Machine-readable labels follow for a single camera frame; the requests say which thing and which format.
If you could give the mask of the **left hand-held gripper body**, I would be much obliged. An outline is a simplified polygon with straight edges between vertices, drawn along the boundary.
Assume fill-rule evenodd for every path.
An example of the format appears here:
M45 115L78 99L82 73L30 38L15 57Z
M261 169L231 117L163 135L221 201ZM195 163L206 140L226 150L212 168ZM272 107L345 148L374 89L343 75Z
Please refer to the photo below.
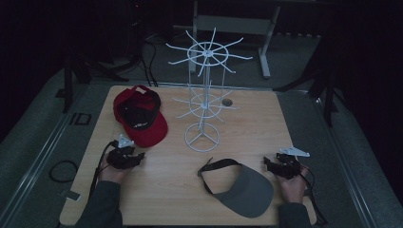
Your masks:
M127 146L134 147L134 142L124 135L120 135L117 140L111 143L113 149L108 152L108 157L106 159L107 163L116 169L127 169L131 168L128 166L128 161L132 155L124 155L122 149Z

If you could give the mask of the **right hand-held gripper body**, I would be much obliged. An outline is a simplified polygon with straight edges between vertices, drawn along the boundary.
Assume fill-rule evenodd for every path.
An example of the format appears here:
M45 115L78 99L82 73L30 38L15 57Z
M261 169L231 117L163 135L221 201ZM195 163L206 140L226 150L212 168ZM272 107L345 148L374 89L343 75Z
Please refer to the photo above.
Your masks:
M277 160L279 161L278 176L287 180L298 176L301 173L301 164L297 160L298 157L309 158L310 154L293 146L281 148L277 153Z

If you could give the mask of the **red baseball cap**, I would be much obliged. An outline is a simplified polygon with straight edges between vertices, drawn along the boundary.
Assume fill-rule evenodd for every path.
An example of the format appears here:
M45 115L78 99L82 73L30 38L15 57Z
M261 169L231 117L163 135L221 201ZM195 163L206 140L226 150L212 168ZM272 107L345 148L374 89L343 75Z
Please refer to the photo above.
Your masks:
M167 135L167 122L160 110L157 92L144 85L135 85L118 94L113 112L126 135L136 145L147 148L160 143Z

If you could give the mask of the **grey sun visor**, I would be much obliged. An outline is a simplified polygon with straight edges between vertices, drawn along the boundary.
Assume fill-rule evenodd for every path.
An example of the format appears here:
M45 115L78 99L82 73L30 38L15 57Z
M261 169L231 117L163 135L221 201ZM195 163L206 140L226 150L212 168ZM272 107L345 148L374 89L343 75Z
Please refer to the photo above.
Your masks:
M213 193L202 173L228 166L239 166L240 173L228 191ZM198 170L197 176L203 181L205 190L224 206L245 218L262 216L269 208L274 196L272 183L256 170L233 159L208 161Z

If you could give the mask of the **white wire display rack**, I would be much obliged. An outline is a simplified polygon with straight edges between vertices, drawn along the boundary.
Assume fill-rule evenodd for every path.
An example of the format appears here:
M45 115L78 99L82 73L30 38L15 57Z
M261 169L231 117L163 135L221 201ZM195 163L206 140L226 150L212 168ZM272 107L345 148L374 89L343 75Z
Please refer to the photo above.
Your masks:
M205 153L215 149L221 141L221 134L211 121L218 120L225 124L225 120L221 117L221 112L224 109L238 109L228 98L232 90L224 88L226 73L236 73L235 70L227 66L227 61L230 58L251 60L251 57L231 54L228 50L230 47L240 43L242 38L223 45L215 41L215 29L213 29L213 34L209 41L199 42L189 32L186 35L192 40L190 47L175 47L167 44L169 48L185 52L183 59L169 62L169 64L175 66L187 63L190 67L194 67L197 76L201 78L201 85L192 83L191 70L188 70L186 87L189 91L189 98L187 100L174 98L174 101L186 104L188 108L186 112L178 116L178 119L188 116L197 119L195 123L189 125L184 131L185 144L194 151Z

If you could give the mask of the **person's left hand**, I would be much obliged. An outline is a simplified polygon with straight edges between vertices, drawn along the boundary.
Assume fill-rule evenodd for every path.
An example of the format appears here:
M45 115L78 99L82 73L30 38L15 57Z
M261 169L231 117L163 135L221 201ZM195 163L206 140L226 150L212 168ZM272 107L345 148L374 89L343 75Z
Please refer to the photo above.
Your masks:
M121 184L125 177L130 173L131 168L128 169L116 169L113 166L106 165L101 169L98 180L99 181L111 181Z

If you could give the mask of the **person's right hand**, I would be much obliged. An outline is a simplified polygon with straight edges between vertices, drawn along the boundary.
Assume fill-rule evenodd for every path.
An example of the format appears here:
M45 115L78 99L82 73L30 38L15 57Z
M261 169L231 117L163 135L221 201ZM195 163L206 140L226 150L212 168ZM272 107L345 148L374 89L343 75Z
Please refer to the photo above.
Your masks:
M276 176L281 194L287 203L303 203L305 189L307 187L304 178L307 173L308 169L303 167L300 174L292 179L287 180L284 177Z

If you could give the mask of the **black tripod stand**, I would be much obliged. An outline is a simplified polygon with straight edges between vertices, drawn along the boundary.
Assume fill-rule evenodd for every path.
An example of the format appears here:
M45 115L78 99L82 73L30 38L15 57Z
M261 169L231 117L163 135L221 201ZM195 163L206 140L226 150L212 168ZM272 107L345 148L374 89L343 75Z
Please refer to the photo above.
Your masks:
M322 37L301 76L287 85L274 88L274 91L286 92L312 80L313 83L308 90L308 95L318 100L322 93L325 93L323 118L326 124L332 127L333 98L338 67L339 61L336 59L332 42Z
M76 76L80 83L88 84L91 81L91 77L87 69L92 67L114 81L127 82L127 79L118 76L117 72L132 66L133 63L128 62L120 66L106 67L91 60L89 57L85 56L85 54L69 54L64 61L64 88L60 89L57 93L59 97L64 99L63 112L67 113L73 103L73 75Z

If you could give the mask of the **black floor bracket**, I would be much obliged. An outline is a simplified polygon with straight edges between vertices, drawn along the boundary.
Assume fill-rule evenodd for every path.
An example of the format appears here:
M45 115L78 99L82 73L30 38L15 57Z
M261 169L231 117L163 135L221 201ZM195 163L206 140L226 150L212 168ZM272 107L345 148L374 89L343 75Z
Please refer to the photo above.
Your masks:
M70 125L88 125L92 119L91 114L74 113L69 121Z

